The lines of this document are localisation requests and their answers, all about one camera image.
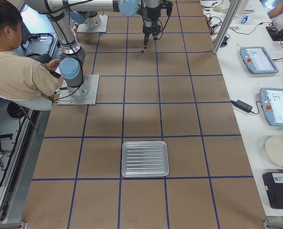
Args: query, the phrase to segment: black box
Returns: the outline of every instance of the black box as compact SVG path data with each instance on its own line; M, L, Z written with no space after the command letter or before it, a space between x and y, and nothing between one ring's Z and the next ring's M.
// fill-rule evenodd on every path
M283 209L283 173L265 173L262 177L271 207Z

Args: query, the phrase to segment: beige shirt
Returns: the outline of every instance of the beige shirt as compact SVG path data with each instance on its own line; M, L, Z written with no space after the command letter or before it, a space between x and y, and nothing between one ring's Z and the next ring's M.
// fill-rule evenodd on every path
M54 95L58 80L42 63L15 52L0 52L0 95L29 100Z

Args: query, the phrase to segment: blue grid line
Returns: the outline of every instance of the blue grid line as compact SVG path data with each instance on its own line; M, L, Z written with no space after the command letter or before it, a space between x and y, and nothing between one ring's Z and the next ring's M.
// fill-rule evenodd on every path
M212 101L212 102L158 102L158 103L152 103L152 102L149 102L149 103L96 103L96 104L105 104L105 105L108 105L108 104L230 104L231 101Z
M158 101L159 101L160 133L161 133L161 140L164 140L163 125L162 125L160 81L159 81L159 70L158 70L158 52L157 52L157 43L156 43L156 41L155 41L155 51L156 51L156 71L157 71L157 83L158 83ZM165 187L165 202L166 202L167 227L168 227L168 229L170 229L169 208L168 208L168 188L167 188L166 176L164 176L164 187Z
M89 109L89 105L87 105L87 109L86 109L86 114L85 114L85 120L84 120L84 127L83 127L82 136L84 136L84 134L85 134L86 121L87 121L87 115L88 115L88 109ZM79 157L78 157L78 164L77 164L76 173L75 173L75 179L78 178L79 167L80 167L80 161L81 161L81 155L82 155L82 148L83 148L83 142L84 142L84 139L82 138L82 140L81 140L81 145L80 145ZM76 183L77 183L77 180L74 181L73 195L72 195L71 204L70 204L70 211L69 211L67 229L70 228L71 216L72 216L72 211L73 211L73 202L74 202L74 196L75 196L75 190L76 190Z
M127 16L108 16L109 18L127 18ZM160 18L167 18L168 16L167 15L161 15L160 16ZM179 15L173 15L173 16L170 16L170 17L172 17L172 18L176 18L176 17L204 17L204 15L202 16L202 15L183 15L183 16L179 16ZM133 16L133 17L131 17L131 18L141 18L141 16L140 15L138 15L138 16Z
M175 33L175 34L186 34L186 33L203 33L203 34L210 34L210 32L164 32L165 33ZM107 32L106 34L126 34L125 32ZM129 32L130 34L143 34L143 32Z
M212 176L212 177L78 177L78 178L33 178L32 181L79 181L79 180L195 180L195 179L240 179L240 178L253 178L253 175L241 176Z
M176 137L236 137L240 134L233 135L164 135L164 138L176 138ZM56 139L56 138L161 138L161 136L53 136L44 137L44 139Z
M126 77L157 77L156 75L126 75ZM159 77L190 77L190 76L223 76L223 74L206 74L206 75L199 75L199 74L191 74L191 75L159 75ZM100 75L100 77L121 77L121 75Z
M95 61L96 61L97 52L98 52L98 47L99 47L100 36L101 36L101 34L99 34L98 42L97 42L97 47L96 47L96 50L95 50L92 74L94 74L94 67L95 67ZM71 223L71 216L72 216L72 211L73 211L73 202L74 202L74 196L75 196L75 190L76 190L76 183L77 183L77 178L78 178L79 168L80 168L80 161L81 161L81 155L82 155L82 148L83 148L83 142L84 142L84 134L85 134L85 130L86 130L86 123L87 123L88 111L89 111L89 105L87 105L86 114L85 114L85 119L84 119L84 126L83 126L83 132L82 132L82 140L81 140L81 146L80 146L80 153L79 153L79 157L78 157L78 164L77 164L77 169L76 169L76 174L75 174L75 179L76 179L76 180L74 181L74 186L73 186L73 195L72 195L71 204L70 204L70 211L69 211L67 229L70 228L70 223Z
M212 53L212 51L208 50L208 51L194 51L194 52L154 52L154 53L172 53L172 54L176 54L176 53ZM105 52L97 52L97 53L100 53L100 54L107 54L107 53L140 53L140 52L108 52L108 51L105 51Z
M125 118L125 102L126 102L126 72L127 72L127 50L128 50L128 25L129 18L127 18L127 26L126 26L126 65L124 72L124 91L123 91L123 110L122 110L122 130L121 130L121 149L120 149L120 171L119 171L119 197L118 197L118 221L117 221L117 229L120 229L120 219L121 219L121 192L122 192L122 144L123 144L123 136L124 136L124 118Z
M181 29L181 31L183 31L183 27L182 27L182 24L181 24L181 17L179 17L179 24L180 24L180 29ZM185 50L187 51L185 39L184 39L184 47L185 47ZM187 58L187 64L188 64L189 74L191 75L191 69L190 69L190 64L189 64L189 59L188 59L188 54L187 54L187 53L186 53L186 58ZM193 96L194 96L195 101L197 101L197 100L196 100L196 96L195 96L195 90L194 90L194 85L193 85L192 76L190 77L190 80L191 80L191 84L192 84ZM199 131L200 131L200 134L203 135L203 133L202 133L202 128L201 128L201 123L200 123L199 110L198 110L198 105L197 105L197 103L195 103L195 108L196 108L196 113L197 113L197 117L198 117ZM214 212L215 212L215 216L216 216L216 222L217 222L217 225L218 225L218 229L220 229L219 216L218 216L218 212L217 212L217 207L216 207L216 203L215 203L215 198L214 198L212 183L211 183L211 179L210 179L210 170L209 170L209 165L208 165L208 160L207 160L207 155L206 155L206 148L205 148L205 143L204 143L204 138L203 138L203 136L201 136L201 140L202 140L202 145L203 145L203 150L204 150L204 156L205 156L205 161L206 161L207 173L208 173L208 177L209 177L210 191L211 191L211 197L212 197L212 203L213 203L213 207L214 207Z

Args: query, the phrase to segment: white plate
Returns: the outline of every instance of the white plate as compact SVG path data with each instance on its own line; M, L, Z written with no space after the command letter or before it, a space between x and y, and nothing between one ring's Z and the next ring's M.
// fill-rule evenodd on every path
M283 138L278 136L269 137L264 145L269 158L277 165L283 167Z

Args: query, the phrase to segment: brown work surface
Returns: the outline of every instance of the brown work surface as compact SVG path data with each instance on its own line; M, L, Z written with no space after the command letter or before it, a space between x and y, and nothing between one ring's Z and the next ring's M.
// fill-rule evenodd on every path
M144 53L141 17L105 14L106 34L80 35L84 69L100 75L97 105L53 106L23 213L28 228L262 228L200 3L174 2L162 39ZM144 140L167 143L168 176L121 175L122 144Z

